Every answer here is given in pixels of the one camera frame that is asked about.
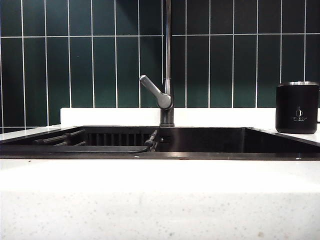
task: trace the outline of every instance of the kitchen sink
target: kitchen sink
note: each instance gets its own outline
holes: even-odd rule
[[[0,154],[149,159],[242,159],[255,154],[299,159],[301,154],[319,157],[320,144],[250,127],[81,126],[0,141]]]

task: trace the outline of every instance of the pull-down faucet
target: pull-down faucet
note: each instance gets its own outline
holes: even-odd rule
[[[174,127],[174,90],[171,80],[171,0],[163,0],[165,6],[165,77],[161,92],[146,76],[140,76],[141,84],[148,89],[157,100],[160,107],[160,127]]]

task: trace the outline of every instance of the tile grout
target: tile grout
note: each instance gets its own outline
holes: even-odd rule
[[[161,1],[161,85],[164,83],[164,1]]]
[[[0,37],[1,37],[1,13],[0,13]],[[2,85],[2,52],[1,52],[1,39],[0,39],[0,94],[1,94],[1,122],[2,133],[4,133],[4,98],[3,98],[3,85]]]
[[[24,7],[21,0],[21,42],[22,42],[22,79],[23,79],[23,114],[24,114],[24,129],[27,126],[26,120],[26,76],[25,76],[25,43],[24,43]]]
[[[114,0],[114,63],[115,63],[115,107],[118,108],[118,65],[117,65],[117,13]]]
[[[258,107],[258,47],[259,47],[259,0],[256,0],[256,65],[255,65],[255,108]]]
[[[209,0],[209,64],[208,64],[208,108],[210,108],[211,90],[211,0]]]
[[[235,0],[232,0],[232,89],[231,108],[234,108],[234,81],[235,81]]]
[[[306,81],[306,31],[307,31],[307,0],[304,0],[304,48],[303,48],[303,81]]]
[[[91,67],[92,67],[92,106],[96,107],[95,104],[95,61],[94,61],[94,20],[93,20],[93,0],[90,0],[90,16],[91,16]]]
[[[185,26],[184,26],[184,33],[185,33],[185,89],[184,89],[184,107],[187,108],[187,16],[188,16],[188,13],[187,13],[187,8],[188,8],[188,5],[187,5],[187,0],[185,0]]]
[[[46,91],[46,125],[49,126],[49,89],[48,89],[48,44],[47,44],[47,1],[44,0],[44,44],[45,44],[45,91]]]
[[[72,96],[71,96],[71,53],[70,53],[70,1],[67,0],[68,11],[68,64],[69,64],[69,105],[72,108]]]
[[[282,83],[282,7],[283,7],[283,0],[281,0],[280,6],[280,84]]]
[[[212,34],[173,34],[173,37],[201,37],[201,36],[255,36],[255,35],[320,35],[320,32],[294,32],[294,33],[212,33]],[[163,37],[163,35],[65,35],[65,36],[1,36],[2,39],[29,39],[29,38],[132,38],[132,37]]]
[[[138,3],[138,88],[139,88],[139,108],[141,108],[141,85],[140,85],[140,75],[141,75],[141,56],[140,56],[140,0]]]

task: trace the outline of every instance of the black mug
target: black mug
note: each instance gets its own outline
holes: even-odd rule
[[[314,134],[318,123],[319,83],[294,81],[276,88],[275,128],[279,133]]]

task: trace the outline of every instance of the subway tile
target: subway tile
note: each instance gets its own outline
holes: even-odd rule
[[[27,126],[47,126],[46,46],[44,38],[24,39]]]
[[[95,37],[94,103],[96,108],[116,107],[116,55],[114,37]]]
[[[210,107],[232,106],[232,36],[212,36],[210,56]]]
[[[187,7],[187,33],[209,33],[209,0],[188,0]]]
[[[162,89],[162,41],[161,37],[140,37],[140,72]],[[141,107],[157,108],[156,98],[142,84]]]
[[[186,1],[185,0],[172,0],[172,34],[179,35],[186,33]]]
[[[171,77],[174,92],[174,107],[186,107],[186,39],[172,37]]]
[[[1,39],[3,125],[24,126],[22,39]]]
[[[305,0],[282,0],[282,32],[305,32]]]
[[[139,107],[138,37],[117,37],[117,94],[119,108]]]
[[[23,0],[24,36],[45,35],[45,1]]]
[[[71,105],[93,107],[92,49],[90,37],[70,38]]]
[[[234,32],[257,32],[257,0],[234,0]]]
[[[254,108],[256,106],[256,36],[234,37],[233,106]]]
[[[21,0],[1,0],[1,36],[21,36]]]
[[[140,35],[161,34],[161,2],[162,0],[139,0]]]
[[[305,80],[320,82],[320,35],[306,36]]]
[[[91,35],[91,2],[69,0],[70,35]]]
[[[68,38],[47,38],[49,125],[60,124],[60,109],[70,107]]]
[[[320,1],[306,1],[306,32],[320,33]]]
[[[257,106],[275,108],[280,83],[280,36],[260,35],[258,45]]]
[[[211,0],[211,33],[233,33],[233,0]]]
[[[115,2],[92,0],[92,24],[94,35],[114,35]]]
[[[68,3],[66,0],[46,0],[46,34],[68,35]]]
[[[209,101],[209,37],[187,37],[187,107],[207,108]]]
[[[8,127],[8,128],[5,127],[3,129],[3,133],[6,134],[6,133],[17,132],[17,131],[23,131],[23,130],[25,130],[24,127]]]
[[[138,35],[138,0],[116,0],[116,34]]]
[[[258,1],[259,33],[280,33],[281,0]]]
[[[282,36],[282,77],[281,81],[304,80],[304,36]]]

